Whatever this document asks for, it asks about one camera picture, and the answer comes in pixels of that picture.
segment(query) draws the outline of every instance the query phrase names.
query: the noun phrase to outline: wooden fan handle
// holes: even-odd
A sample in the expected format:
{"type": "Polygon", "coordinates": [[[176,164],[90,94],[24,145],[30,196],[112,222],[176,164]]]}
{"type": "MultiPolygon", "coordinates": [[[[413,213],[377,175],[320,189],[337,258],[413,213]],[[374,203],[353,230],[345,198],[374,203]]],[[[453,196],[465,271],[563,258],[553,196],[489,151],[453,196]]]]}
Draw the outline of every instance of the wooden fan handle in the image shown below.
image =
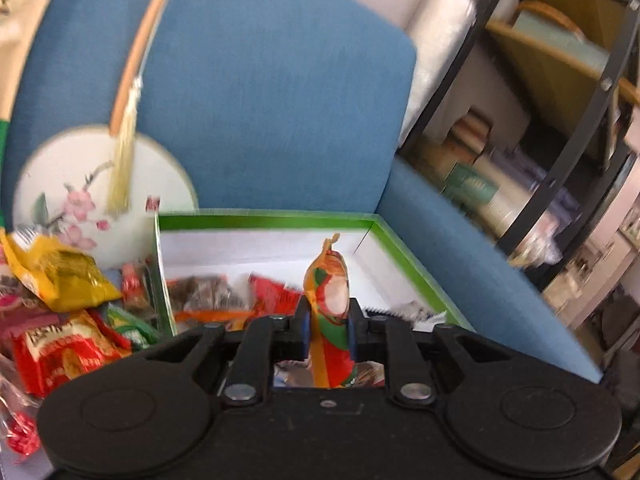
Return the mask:
{"type": "Polygon", "coordinates": [[[142,57],[144,56],[146,46],[151,37],[151,33],[156,24],[156,20],[166,0],[150,0],[146,8],[145,14],[142,17],[136,37],[133,40],[131,49],[129,50],[129,56],[127,62],[124,65],[122,71],[122,77],[120,78],[120,85],[116,93],[116,99],[113,103],[113,110],[111,111],[111,120],[109,121],[109,134],[111,137],[116,137],[120,130],[120,124],[122,123],[122,117],[124,115],[124,108],[127,105],[129,99],[129,89],[133,83],[138,70],[140,69],[140,63],[142,63],[142,57]]]}
{"type": "Polygon", "coordinates": [[[516,7],[516,13],[519,13],[521,10],[528,10],[532,14],[536,14],[550,22],[554,22],[565,30],[572,32],[580,41],[584,41],[586,39],[580,27],[578,27],[578,25],[576,25],[566,14],[560,12],[555,7],[537,0],[524,0],[516,7]]]}

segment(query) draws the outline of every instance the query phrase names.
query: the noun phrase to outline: blue upholstered armchair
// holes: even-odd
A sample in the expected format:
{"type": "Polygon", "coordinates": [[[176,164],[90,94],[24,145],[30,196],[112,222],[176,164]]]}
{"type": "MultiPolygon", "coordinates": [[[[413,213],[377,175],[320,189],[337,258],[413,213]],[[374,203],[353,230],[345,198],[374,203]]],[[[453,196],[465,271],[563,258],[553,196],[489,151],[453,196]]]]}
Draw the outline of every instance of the blue upholstered armchair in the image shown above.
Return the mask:
{"type": "MultiPolygon", "coordinates": [[[[2,208],[44,140],[108,122],[148,0],[53,0],[9,130],[2,208]]],[[[599,380],[540,295],[394,158],[415,62],[400,28],[353,0],[171,0],[138,129],[200,205],[380,213],[479,333],[599,380]]]]}

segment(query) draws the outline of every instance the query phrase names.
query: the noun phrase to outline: snack bag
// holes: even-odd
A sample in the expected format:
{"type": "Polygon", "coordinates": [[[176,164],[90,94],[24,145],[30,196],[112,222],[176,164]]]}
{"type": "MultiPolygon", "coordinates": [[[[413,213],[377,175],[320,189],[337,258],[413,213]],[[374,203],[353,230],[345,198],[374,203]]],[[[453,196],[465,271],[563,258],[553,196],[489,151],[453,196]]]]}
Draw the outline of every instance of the snack bag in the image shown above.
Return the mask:
{"type": "Polygon", "coordinates": [[[14,339],[14,358],[27,393],[45,397],[55,388],[131,354],[123,336],[85,310],[62,325],[27,330],[14,339]]]}
{"type": "Polygon", "coordinates": [[[10,269],[0,245],[0,340],[8,340],[25,330],[59,322],[58,314],[28,290],[10,269]]]}
{"type": "Polygon", "coordinates": [[[38,403],[20,387],[14,364],[0,355],[0,439],[2,450],[11,449],[21,462],[40,448],[36,431],[38,403]]]}
{"type": "Polygon", "coordinates": [[[95,260],[57,238],[21,228],[0,241],[18,279],[54,312],[70,312],[122,295],[95,265],[95,260]]]}
{"type": "Polygon", "coordinates": [[[130,312],[153,310],[149,294],[144,285],[145,266],[124,264],[122,266],[122,303],[130,312]]]}
{"type": "Polygon", "coordinates": [[[283,283],[274,282],[269,278],[263,278],[251,274],[249,285],[254,293],[254,312],[252,317],[292,316],[296,312],[298,302],[302,296],[301,290],[287,288],[283,283]]]}
{"type": "Polygon", "coordinates": [[[357,368],[349,353],[347,314],[349,278],[344,259],[325,240],[322,252],[305,274],[305,295],[311,305],[310,355],[316,388],[353,386],[357,368]]]}
{"type": "Polygon", "coordinates": [[[242,330],[251,307],[236,294],[225,276],[192,276],[167,282],[171,308],[178,323],[223,322],[228,330],[242,330]]]}
{"type": "Polygon", "coordinates": [[[149,348],[161,339],[158,330],[118,306],[108,304],[107,319],[109,325],[131,343],[134,352],[149,348]]]}

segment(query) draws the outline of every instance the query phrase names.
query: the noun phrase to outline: cardboard box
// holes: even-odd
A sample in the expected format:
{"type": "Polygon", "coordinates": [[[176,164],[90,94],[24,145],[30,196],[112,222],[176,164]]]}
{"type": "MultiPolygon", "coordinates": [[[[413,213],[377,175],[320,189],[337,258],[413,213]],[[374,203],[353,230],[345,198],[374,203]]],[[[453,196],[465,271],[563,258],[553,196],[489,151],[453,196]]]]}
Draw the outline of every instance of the cardboard box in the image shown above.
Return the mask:
{"type": "Polygon", "coordinates": [[[448,322],[472,330],[380,216],[261,210],[156,217],[152,282],[160,329],[177,333],[166,280],[224,274],[247,302],[252,301],[251,273],[302,289],[307,267],[334,233],[340,233],[334,248],[347,264],[351,297],[362,308],[387,310],[418,301],[436,312],[447,311],[448,322]]]}

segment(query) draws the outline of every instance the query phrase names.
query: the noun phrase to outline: chair armrest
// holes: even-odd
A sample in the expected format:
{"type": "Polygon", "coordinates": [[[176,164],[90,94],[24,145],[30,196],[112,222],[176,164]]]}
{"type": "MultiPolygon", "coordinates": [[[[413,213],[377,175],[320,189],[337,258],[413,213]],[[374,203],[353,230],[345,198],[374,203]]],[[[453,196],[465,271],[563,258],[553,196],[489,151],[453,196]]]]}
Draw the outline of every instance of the chair armrest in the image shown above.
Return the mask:
{"type": "Polygon", "coordinates": [[[479,334],[588,380],[602,373],[524,275],[404,161],[378,213],[479,334]]]}

